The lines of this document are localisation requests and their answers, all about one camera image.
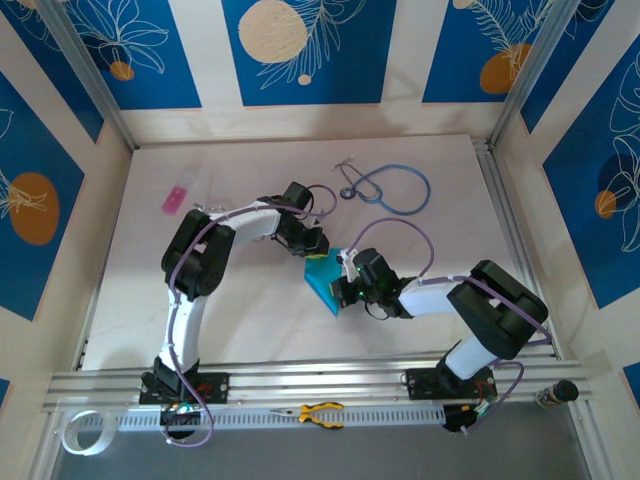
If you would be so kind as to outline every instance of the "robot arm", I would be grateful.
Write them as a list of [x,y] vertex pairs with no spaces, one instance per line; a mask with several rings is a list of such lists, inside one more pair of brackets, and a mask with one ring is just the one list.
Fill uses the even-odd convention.
[[355,256],[343,255],[341,260],[348,275],[333,282],[331,289],[343,308],[363,301],[378,305],[389,317],[434,312],[457,312],[462,317],[472,334],[447,352],[437,367],[440,383],[452,393],[466,388],[465,382],[497,359],[515,358],[536,331],[487,290],[538,324],[549,314],[538,297],[489,260],[478,263],[467,276],[425,283],[415,277],[398,278],[374,248]]
[[[218,223],[202,238],[198,249],[187,257],[175,279],[179,305],[173,323],[173,350],[185,375],[194,375],[198,368],[198,336],[208,296],[222,281],[234,246],[251,239],[271,236],[294,256],[326,255],[329,241],[321,227],[308,227],[294,213],[284,209],[258,210],[264,206],[286,206],[304,210],[311,200],[311,192],[298,183],[291,183],[284,195],[262,197],[242,210],[248,213],[233,216],[233,212],[207,215],[190,211],[176,232],[162,258],[165,282],[170,284],[174,270],[196,236],[211,222]],[[175,301],[169,289],[169,301]],[[169,349],[169,328],[165,341],[154,362],[154,380],[169,389],[171,395],[185,399],[182,382],[175,372]]]

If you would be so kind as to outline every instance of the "teal object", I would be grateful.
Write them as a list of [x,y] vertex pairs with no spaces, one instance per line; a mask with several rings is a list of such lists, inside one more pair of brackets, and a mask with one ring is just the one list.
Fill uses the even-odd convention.
[[332,248],[326,257],[307,258],[304,266],[304,279],[334,315],[338,315],[340,302],[331,295],[330,285],[342,276],[342,266],[336,261],[339,253],[339,248]]

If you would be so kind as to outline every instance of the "pliers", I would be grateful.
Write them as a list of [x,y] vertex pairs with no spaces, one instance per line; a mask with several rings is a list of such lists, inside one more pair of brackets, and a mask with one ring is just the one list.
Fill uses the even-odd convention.
[[271,410],[271,413],[282,415],[283,417],[298,417],[298,421],[300,423],[312,422],[316,425],[321,426],[322,428],[327,428],[329,430],[339,430],[344,427],[344,423],[342,422],[325,422],[311,415],[312,413],[316,413],[320,410],[325,409],[343,410],[344,405],[336,402],[324,402],[318,403],[317,405],[302,405],[300,408],[279,408],[277,410]]

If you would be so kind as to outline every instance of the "white tape roll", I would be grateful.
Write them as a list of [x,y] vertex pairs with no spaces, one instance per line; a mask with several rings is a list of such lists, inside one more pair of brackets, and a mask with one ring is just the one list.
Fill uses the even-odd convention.
[[[102,417],[102,432],[93,445],[83,448],[78,442],[78,429],[87,417],[97,414]],[[73,455],[97,455],[111,444],[116,435],[118,425],[116,419],[109,412],[98,412],[97,410],[85,410],[73,416],[62,431],[62,446]]]

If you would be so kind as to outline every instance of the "white table surface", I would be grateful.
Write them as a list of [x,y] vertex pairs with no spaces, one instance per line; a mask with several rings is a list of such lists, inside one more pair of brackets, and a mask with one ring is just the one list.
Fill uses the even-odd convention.
[[[349,155],[364,172],[404,163],[424,172],[431,200],[408,218],[432,238],[431,276],[469,270],[492,259],[514,267],[468,136],[430,136],[281,143],[218,143],[143,148],[135,152],[104,281],[90,330],[84,369],[148,367],[162,346],[168,296],[160,260],[193,203],[243,207],[284,193],[291,181],[322,183],[336,193],[345,179],[331,166]],[[161,205],[181,172],[202,159],[180,211]],[[385,200],[411,209],[424,198],[420,179],[397,170],[375,178]],[[317,191],[316,206],[329,197]],[[333,247],[351,244],[370,221],[390,216],[378,205],[339,199],[322,226]],[[410,227],[386,223],[358,245],[375,247],[399,275],[416,275],[429,254]],[[303,279],[305,261],[269,239],[235,248],[211,295],[200,334],[203,363],[302,360],[443,350],[466,335],[453,313],[378,321],[362,305],[334,316]]]

